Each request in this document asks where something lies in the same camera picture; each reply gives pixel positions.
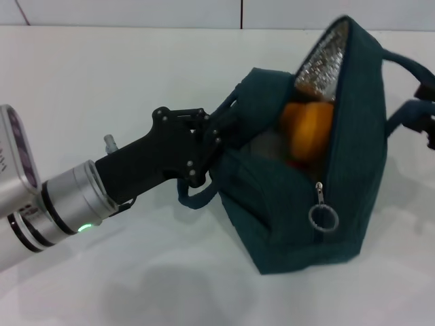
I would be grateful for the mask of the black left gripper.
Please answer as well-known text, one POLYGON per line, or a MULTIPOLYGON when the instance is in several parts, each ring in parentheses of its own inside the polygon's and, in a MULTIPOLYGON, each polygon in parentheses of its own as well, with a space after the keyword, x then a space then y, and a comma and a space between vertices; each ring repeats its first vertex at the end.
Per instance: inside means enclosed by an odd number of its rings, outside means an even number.
POLYGON ((144 137, 97 160, 95 166, 108 196, 118 204, 170 179, 199 187, 237 124, 236 117, 211 116, 202 108, 159 107, 144 137))

